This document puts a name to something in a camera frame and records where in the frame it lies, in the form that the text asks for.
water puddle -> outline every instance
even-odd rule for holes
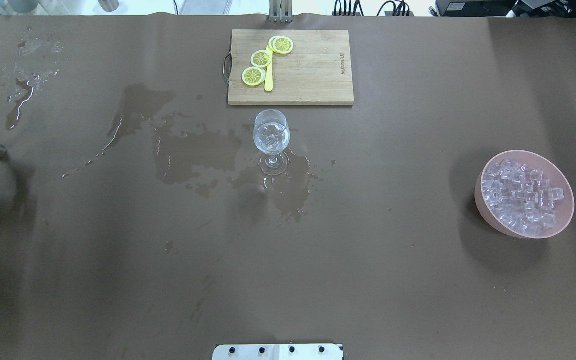
[[[210,131],[206,125],[200,125],[201,133],[182,131],[175,135],[172,126],[171,121],[167,121],[155,128],[155,165],[157,178],[163,183],[181,184],[199,178],[194,167],[235,171],[242,140],[233,130],[222,134],[220,130]],[[186,184],[185,188],[208,198],[217,184],[217,180],[212,180],[210,184],[197,184],[196,187]]]
[[[14,109],[10,111],[6,119],[6,129],[13,130],[19,124],[19,119],[21,118],[21,107],[26,104],[27,101],[32,98],[33,94],[35,93],[35,88],[30,86],[30,81],[26,80],[25,82],[22,80],[16,80],[16,86],[20,87],[25,91],[25,94],[21,96],[18,100],[14,101]]]
[[[110,130],[106,134],[108,143],[94,155],[94,158],[105,157],[106,151],[116,146],[121,139],[137,134],[146,122],[153,125],[155,116],[162,111],[163,107],[175,97],[174,91],[155,91],[148,89],[142,83],[132,84],[123,90],[119,110],[112,118]],[[189,117],[182,112],[172,112],[166,116],[160,116],[158,119],[167,123],[168,120],[175,117]],[[84,166],[91,166],[95,160],[89,159],[84,162]],[[67,178],[72,173],[79,171],[79,168],[61,175],[62,179]]]
[[[15,102],[14,109],[6,119],[6,129],[13,130],[19,124],[21,107],[41,91],[44,84],[59,73],[58,64],[64,50],[57,32],[32,33],[28,28],[17,44],[14,63],[3,68],[2,88],[6,88],[6,102]]]
[[[311,195],[311,182],[321,178],[309,172],[311,162],[307,157],[295,155],[290,148],[287,148],[285,153],[288,155],[288,169],[281,175],[268,176],[256,165],[245,168],[237,178],[229,177],[227,181],[233,189],[247,184],[261,185],[270,202],[281,211],[281,217],[288,223],[299,223],[302,215],[308,214],[304,211],[304,205]]]

wine glass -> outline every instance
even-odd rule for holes
[[[259,112],[254,119],[254,145],[263,155],[259,166],[266,175],[280,175],[288,168],[284,150],[290,143],[290,128],[283,112],[268,109]]]

glass base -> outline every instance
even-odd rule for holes
[[[278,153],[274,157],[263,154],[259,159],[259,167],[268,176],[281,175],[288,168],[288,156],[283,152]]]

yellow plastic knife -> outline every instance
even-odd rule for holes
[[[265,50],[270,53],[270,64],[265,68],[265,82],[263,83],[263,89],[267,92],[271,92],[275,87],[273,82],[273,55],[275,52],[270,48],[270,45],[266,46]]]

lemon slice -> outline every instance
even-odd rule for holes
[[[266,79],[266,71],[263,68],[250,66],[241,74],[241,79],[244,84],[249,87],[256,87],[264,82]]]
[[[274,40],[272,41],[272,50],[277,54],[290,54],[295,47],[295,43],[286,37],[286,36],[273,36]]]
[[[275,35],[275,36],[271,37],[271,38],[268,40],[268,46],[272,49],[272,51],[275,51],[275,45],[273,44],[273,42],[274,42],[275,39],[277,39],[277,38],[281,38],[281,36]]]
[[[272,54],[266,50],[256,51],[250,56],[250,64],[260,69],[266,68],[271,61],[273,61]]]

